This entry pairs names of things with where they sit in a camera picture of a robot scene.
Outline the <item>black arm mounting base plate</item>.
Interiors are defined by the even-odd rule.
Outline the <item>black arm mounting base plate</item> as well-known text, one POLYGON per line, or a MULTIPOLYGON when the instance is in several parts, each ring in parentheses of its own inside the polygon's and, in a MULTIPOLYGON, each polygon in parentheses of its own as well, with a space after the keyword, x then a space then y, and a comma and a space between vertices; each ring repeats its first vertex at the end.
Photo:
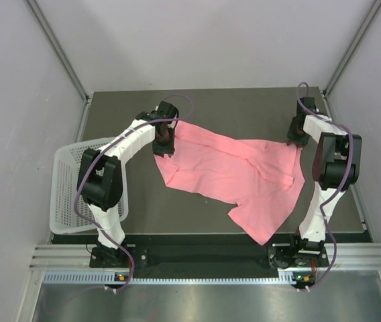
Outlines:
POLYGON ((92 268, 132 267, 142 277, 197 278, 221 274, 257 276, 275 269, 326 268, 322 243, 299 249, 295 240, 261 246, 240 234, 129 235, 118 249, 97 242, 91 251, 92 268))

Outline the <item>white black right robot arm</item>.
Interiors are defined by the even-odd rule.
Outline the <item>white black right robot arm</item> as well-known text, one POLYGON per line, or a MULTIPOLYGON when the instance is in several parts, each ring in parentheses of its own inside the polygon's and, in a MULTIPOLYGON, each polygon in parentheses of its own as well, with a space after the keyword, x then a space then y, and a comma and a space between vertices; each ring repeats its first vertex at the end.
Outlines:
POLYGON ((288 250, 290 260, 302 266, 325 256, 329 221, 339 200, 360 175, 362 137, 336 124, 317 109, 313 97, 304 96, 297 99, 287 138, 299 148, 310 139, 317 143, 311 170, 313 197, 288 250))

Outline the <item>pink t shirt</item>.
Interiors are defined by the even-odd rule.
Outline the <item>pink t shirt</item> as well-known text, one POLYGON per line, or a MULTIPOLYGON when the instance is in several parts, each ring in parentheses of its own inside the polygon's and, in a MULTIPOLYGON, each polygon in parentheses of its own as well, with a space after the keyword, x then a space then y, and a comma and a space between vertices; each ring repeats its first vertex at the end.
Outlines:
POLYGON ((232 204, 231 220, 260 245, 293 212, 305 183, 295 145, 236 140, 181 122, 174 147, 171 157, 155 157, 165 185, 232 204))

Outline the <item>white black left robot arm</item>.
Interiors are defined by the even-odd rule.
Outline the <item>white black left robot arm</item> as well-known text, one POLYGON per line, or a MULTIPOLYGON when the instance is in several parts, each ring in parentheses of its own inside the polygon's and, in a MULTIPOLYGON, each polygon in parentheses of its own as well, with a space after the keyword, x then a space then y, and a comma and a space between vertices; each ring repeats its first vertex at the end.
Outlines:
POLYGON ((91 250, 91 268, 119 268, 132 264, 122 243, 118 204, 124 196, 125 165, 144 146, 151 144, 156 156, 174 154, 174 132, 178 109, 161 102, 151 112, 141 112, 129 128, 108 144, 86 149, 80 160, 75 203, 80 198, 89 206, 98 240, 91 250))

